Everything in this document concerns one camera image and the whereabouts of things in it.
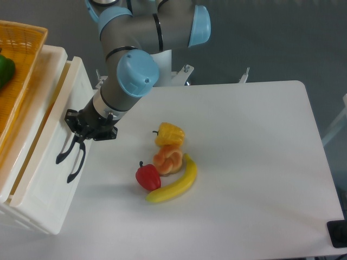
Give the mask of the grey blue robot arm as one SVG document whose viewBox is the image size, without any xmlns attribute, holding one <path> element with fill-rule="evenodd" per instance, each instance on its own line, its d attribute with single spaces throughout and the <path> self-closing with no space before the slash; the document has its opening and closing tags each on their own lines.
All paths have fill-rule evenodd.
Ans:
<svg viewBox="0 0 347 260">
<path fill-rule="evenodd" d="M 192 1 L 156 1 L 157 11 L 135 16 L 130 1 L 86 1 L 97 23 L 108 77 L 81 110 L 68 109 L 72 144 L 113 140 L 117 122 L 157 83 L 153 55 L 206 43 L 211 35 L 205 6 Z"/>
</svg>

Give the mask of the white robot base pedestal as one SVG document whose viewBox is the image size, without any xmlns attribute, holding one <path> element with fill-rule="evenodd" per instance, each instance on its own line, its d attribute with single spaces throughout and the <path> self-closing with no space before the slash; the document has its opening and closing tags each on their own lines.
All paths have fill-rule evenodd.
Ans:
<svg viewBox="0 0 347 260">
<path fill-rule="evenodd" d="M 159 67 L 159 78 L 155 87 L 185 86 L 195 69 L 192 65 L 185 64 L 180 70 L 172 70 L 172 50 L 151 54 L 151 57 Z"/>
</svg>

